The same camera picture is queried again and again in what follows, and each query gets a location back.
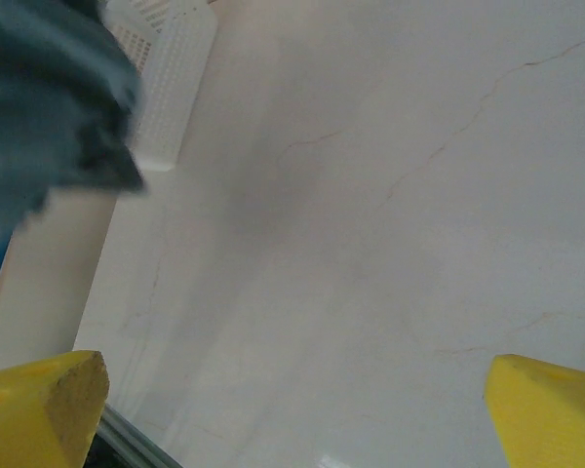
white surface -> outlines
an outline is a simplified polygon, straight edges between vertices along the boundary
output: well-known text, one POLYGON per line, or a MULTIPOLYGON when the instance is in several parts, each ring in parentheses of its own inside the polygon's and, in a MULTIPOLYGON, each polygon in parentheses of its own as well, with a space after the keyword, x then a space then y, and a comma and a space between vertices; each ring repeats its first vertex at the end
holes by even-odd
POLYGON ((491 358, 585 370, 585 0, 215 5, 78 333, 110 403, 186 467, 505 466, 491 358))
POLYGON ((204 0, 110 0, 106 22, 142 72, 145 103, 131 149, 139 166, 168 171, 182 137, 216 34, 204 0))
POLYGON ((0 369, 72 348, 114 204, 55 194, 16 233, 0 293, 0 369))

perforated basket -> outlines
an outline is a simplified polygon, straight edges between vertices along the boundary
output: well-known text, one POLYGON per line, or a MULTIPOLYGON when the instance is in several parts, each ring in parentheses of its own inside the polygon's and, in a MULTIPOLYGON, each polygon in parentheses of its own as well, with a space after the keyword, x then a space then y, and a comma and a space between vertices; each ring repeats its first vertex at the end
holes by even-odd
POLYGON ((206 0, 109 0, 104 18, 143 78, 131 149, 143 169, 167 171, 177 162, 216 16, 206 0))

white plastic basket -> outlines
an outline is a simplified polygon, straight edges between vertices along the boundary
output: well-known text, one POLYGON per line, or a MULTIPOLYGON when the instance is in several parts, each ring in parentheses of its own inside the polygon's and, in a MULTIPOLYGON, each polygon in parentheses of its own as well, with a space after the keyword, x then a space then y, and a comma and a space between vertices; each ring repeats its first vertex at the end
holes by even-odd
POLYGON ((216 34, 206 0, 109 0, 105 22, 141 72, 145 105, 131 149, 142 169, 168 171, 216 34))

white tile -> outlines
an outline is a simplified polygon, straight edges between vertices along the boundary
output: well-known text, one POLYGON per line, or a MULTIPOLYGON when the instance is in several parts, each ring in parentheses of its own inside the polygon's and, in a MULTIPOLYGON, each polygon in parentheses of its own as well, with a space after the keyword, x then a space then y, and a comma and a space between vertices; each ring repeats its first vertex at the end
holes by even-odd
POLYGON ((505 466, 491 358, 585 369, 585 0, 218 3, 79 330, 110 403, 187 467, 505 466))

fabric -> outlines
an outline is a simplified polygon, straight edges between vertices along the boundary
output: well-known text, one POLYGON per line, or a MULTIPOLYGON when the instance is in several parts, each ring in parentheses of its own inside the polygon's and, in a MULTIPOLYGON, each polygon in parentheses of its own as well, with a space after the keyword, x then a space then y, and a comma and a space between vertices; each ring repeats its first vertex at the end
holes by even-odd
POLYGON ((97 0, 0 0, 0 244, 53 188, 143 188, 138 95, 97 0))

